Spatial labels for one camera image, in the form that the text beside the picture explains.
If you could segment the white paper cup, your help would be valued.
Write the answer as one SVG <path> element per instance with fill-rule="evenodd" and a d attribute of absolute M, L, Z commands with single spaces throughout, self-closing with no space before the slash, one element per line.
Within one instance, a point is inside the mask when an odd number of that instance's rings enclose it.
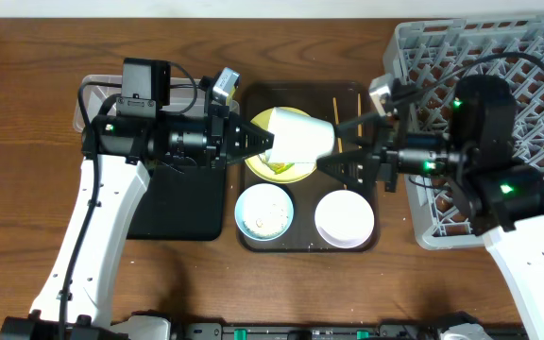
<path fill-rule="evenodd" d="M 265 151 L 268 163 L 314 163 L 333 152 L 334 127 L 330 122 L 283 108 L 274 108 L 267 130 L 272 147 Z"/>

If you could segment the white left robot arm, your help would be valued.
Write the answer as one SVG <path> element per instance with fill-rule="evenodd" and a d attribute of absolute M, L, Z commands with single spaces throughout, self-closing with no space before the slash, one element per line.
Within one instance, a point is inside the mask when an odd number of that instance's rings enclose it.
<path fill-rule="evenodd" d="M 133 214 L 151 165 L 222 169 L 269 149 L 273 135 L 230 108 L 239 74 L 225 68 L 186 85 L 202 118 L 171 110 L 175 64 L 127 58 L 95 115 L 84 115 L 79 191 L 59 255 L 26 317 L 8 317 L 3 339 L 168 339 L 165 316 L 112 320 L 112 296 Z"/>

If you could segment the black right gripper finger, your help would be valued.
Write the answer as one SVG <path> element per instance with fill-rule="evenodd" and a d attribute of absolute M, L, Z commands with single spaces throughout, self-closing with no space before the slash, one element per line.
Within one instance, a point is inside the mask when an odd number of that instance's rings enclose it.
<path fill-rule="evenodd" d="M 391 130 L 393 128 L 393 125 L 385 116 L 381 116 L 376 112 L 370 112 L 336 125 L 334 128 L 335 136 L 337 138 L 347 138 L 348 132 L 358 126 L 369 126 L 370 137 L 381 136 L 385 130 Z"/>
<path fill-rule="evenodd" d="M 319 171 L 345 185 L 367 185 L 371 182 L 366 153 L 337 153 L 316 161 Z"/>

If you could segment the light blue bowl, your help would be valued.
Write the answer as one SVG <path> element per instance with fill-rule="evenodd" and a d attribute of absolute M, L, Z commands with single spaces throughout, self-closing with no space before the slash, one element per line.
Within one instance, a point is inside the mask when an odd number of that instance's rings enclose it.
<path fill-rule="evenodd" d="M 269 242 L 290 229 L 295 214 L 291 197 L 280 186 L 260 183 L 245 189 L 234 207 L 239 231 L 253 241 Z"/>

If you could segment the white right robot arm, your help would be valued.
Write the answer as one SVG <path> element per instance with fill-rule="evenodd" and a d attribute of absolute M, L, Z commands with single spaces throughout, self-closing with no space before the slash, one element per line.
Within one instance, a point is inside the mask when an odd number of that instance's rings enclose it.
<path fill-rule="evenodd" d="M 442 178 L 452 201 L 500 269 L 531 339 L 544 339 L 544 179 L 514 156 L 517 102 L 499 76 L 471 65 L 449 73 L 455 83 L 446 133 L 412 133 L 410 105 L 424 89 L 391 75 L 369 87 L 373 111 L 338 125 L 350 152 L 318 159 L 317 168 L 358 192 L 399 175 Z"/>

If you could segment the green snack wrapper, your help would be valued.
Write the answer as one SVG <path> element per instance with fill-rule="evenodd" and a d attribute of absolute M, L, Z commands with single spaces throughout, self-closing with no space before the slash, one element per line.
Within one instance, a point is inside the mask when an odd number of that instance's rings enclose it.
<path fill-rule="evenodd" d="M 288 169 L 290 169 L 292 166 L 294 166 L 293 163 L 269 163 L 267 162 L 265 164 L 274 174 L 281 174 Z"/>

